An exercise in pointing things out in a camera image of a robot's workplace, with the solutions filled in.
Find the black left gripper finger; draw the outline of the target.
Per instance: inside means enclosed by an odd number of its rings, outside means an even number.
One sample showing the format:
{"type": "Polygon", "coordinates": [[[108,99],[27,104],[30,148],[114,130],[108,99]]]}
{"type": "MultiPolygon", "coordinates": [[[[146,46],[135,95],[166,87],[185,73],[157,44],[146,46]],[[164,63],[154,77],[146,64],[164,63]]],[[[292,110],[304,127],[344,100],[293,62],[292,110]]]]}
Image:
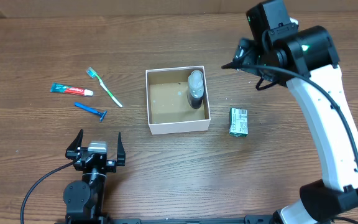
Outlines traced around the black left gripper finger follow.
{"type": "Polygon", "coordinates": [[[66,149],[65,157],[67,159],[76,160],[81,157],[82,139],[83,139],[83,129],[80,129],[76,138],[66,149]]]}
{"type": "Polygon", "coordinates": [[[118,134],[117,140],[117,166],[125,166],[126,163],[126,152],[124,150],[124,146],[122,144],[121,133],[118,134]]]}

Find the dark bottle with clear cap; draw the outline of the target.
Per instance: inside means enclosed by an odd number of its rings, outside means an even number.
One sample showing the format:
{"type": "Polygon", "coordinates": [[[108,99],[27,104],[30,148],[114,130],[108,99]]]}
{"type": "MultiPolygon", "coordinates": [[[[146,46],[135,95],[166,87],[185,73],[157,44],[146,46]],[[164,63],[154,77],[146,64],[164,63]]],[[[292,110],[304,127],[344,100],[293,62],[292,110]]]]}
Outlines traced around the dark bottle with clear cap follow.
{"type": "Polygon", "coordinates": [[[194,70],[188,77],[188,102],[194,109],[201,107],[204,95],[203,73],[194,70]]]}

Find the green white soap box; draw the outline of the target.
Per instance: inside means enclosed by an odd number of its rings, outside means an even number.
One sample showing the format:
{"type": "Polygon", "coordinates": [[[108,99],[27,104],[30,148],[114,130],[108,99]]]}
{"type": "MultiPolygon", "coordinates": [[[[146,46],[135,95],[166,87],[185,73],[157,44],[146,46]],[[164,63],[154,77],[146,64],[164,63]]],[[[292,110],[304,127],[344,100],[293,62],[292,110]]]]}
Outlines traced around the green white soap box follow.
{"type": "Polygon", "coordinates": [[[229,110],[229,134],[231,136],[247,136],[248,130],[248,111],[238,108],[229,110]]]}

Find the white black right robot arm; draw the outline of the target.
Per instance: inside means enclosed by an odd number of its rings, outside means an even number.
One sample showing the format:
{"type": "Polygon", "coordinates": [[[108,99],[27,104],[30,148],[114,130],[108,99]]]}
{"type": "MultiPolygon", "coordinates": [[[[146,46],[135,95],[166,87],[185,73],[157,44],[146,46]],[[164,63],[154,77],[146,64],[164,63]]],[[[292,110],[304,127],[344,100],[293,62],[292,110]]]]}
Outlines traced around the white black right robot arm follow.
{"type": "Polygon", "coordinates": [[[256,89],[286,87],[298,102],[318,151],[322,178],[295,203],[246,223],[332,223],[358,207],[358,131],[347,104],[339,56],[322,26],[300,30],[283,1],[247,11],[252,39],[241,39],[228,69],[257,75],[256,89]]]}

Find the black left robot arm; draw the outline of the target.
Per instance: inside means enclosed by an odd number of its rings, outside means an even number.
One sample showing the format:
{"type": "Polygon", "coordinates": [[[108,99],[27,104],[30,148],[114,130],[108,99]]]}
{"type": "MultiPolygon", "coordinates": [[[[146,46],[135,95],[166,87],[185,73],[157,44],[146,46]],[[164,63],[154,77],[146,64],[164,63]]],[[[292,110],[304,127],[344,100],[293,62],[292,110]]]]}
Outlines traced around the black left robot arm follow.
{"type": "Polygon", "coordinates": [[[89,146],[81,145],[83,130],[66,149],[65,157],[73,161],[75,170],[82,172],[81,180],[67,185],[63,192],[66,204],[66,223],[112,223],[110,216],[103,213],[105,183],[108,173],[124,166],[126,153],[121,135],[117,139],[117,159],[108,159],[105,141],[92,141],[89,146]]]}

